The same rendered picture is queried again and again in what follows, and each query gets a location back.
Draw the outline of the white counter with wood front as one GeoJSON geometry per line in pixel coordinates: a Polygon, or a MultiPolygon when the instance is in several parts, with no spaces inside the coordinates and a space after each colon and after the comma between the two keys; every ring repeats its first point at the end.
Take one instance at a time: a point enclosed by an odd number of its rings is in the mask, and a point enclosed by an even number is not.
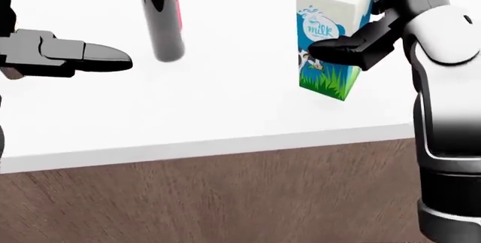
{"type": "Polygon", "coordinates": [[[0,243],[430,243],[401,49],[338,102],[296,84],[295,0],[180,0],[171,64],[140,0],[12,5],[134,67],[0,79],[0,243]]]}

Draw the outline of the black bottle with pink label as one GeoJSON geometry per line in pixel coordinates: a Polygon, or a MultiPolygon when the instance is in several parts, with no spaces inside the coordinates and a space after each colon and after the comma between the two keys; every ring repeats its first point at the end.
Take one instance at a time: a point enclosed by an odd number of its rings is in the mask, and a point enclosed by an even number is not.
{"type": "Polygon", "coordinates": [[[179,0],[141,0],[155,58],[175,62],[183,57],[182,18],[179,0]]]}

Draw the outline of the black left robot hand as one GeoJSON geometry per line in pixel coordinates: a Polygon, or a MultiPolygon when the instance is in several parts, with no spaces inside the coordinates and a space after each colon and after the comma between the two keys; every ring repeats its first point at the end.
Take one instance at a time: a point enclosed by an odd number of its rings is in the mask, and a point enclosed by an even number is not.
{"type": "Polygon", "coordinates": [[[0,73],[10,80],[126,71],[133,66],[131,57],[116,48],[58,39],[44,30],[17,29],[16,23],[11,0],[0,0],[0,73]]]}

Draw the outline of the white milk carton blue cap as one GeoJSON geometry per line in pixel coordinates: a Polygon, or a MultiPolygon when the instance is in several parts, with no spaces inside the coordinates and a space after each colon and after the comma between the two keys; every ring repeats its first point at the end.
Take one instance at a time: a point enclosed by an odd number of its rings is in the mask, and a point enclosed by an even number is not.
{"type": "Polygon", "coordinates": [[[361,69],[314,59],[315,41],[350,36],[370,21],[373,0],[296,0],[299,85],[345,100],[361,69]]]}

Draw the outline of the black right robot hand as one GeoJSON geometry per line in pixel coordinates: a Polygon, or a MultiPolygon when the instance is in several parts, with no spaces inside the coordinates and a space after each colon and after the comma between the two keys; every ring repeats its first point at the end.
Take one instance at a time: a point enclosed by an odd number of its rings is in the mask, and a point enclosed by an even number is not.
{"type": "Polygon", "coordinates": [[[394,50],[394,43],[413,19],[408,0],[373,0],[371,14],[383,17],[366,23],[350,37],[316,41],[308,47],[308,53],[323,62],[367,71],[394,50]]]}

